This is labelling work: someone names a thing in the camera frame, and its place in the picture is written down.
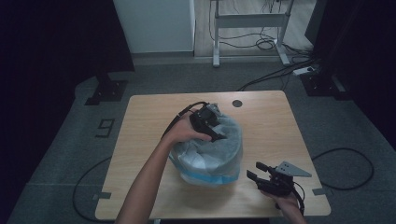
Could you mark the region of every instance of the black curtain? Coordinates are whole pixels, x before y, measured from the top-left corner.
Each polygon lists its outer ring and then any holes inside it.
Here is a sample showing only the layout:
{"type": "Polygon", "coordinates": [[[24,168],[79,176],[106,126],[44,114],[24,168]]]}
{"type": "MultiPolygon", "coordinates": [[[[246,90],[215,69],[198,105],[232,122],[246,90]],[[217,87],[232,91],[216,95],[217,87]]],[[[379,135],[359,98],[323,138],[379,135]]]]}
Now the black curtain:
{"type": "Polygon", "coordinates": [[[77,84],[134,65],[111,0],[1,1],[0,32],[0,211],[7,220],[77,84]]]}

